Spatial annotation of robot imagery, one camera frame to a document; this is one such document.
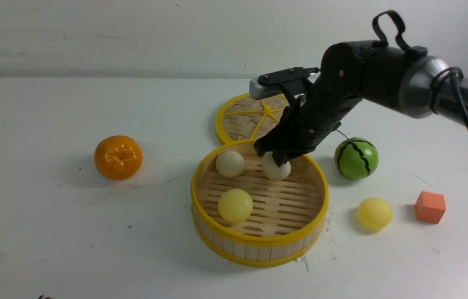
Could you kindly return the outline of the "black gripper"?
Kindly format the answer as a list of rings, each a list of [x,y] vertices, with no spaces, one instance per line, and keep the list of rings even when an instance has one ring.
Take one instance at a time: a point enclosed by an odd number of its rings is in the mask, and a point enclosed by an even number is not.
[[[310,91],[285,108],[279,123],[257,139],[255,152],[259,157],[270,152],[276,165],[311,153],[361,100]]]

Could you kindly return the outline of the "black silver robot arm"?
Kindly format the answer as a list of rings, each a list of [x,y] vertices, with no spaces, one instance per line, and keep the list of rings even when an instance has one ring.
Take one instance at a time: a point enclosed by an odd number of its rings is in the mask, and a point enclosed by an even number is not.
[[[416,119],[435,113],[463,123],[450,71],[438,57],[414,57],[376,40],[332,45],[319,68],[289,68],[251,81],[255,100],[282,93],[289,103],[253,146],[258,156],[273,152],[278,165],[308,154],[361,100]]]

